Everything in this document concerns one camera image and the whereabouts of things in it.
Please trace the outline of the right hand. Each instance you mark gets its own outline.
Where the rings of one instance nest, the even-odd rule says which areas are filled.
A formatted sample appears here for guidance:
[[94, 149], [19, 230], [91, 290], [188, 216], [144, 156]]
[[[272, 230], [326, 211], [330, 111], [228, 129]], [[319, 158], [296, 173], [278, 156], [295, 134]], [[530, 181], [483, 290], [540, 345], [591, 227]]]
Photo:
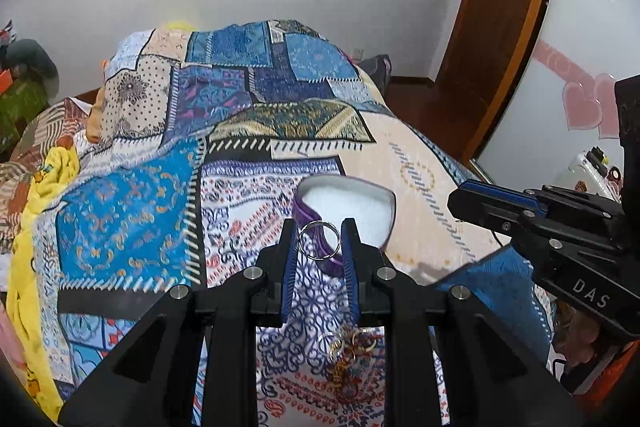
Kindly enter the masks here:
[[599, 324], [563, 301], [558, 300], [555, 304], [554, 351], [562, 355], [567, 369], [589, 362], [594, 355]]

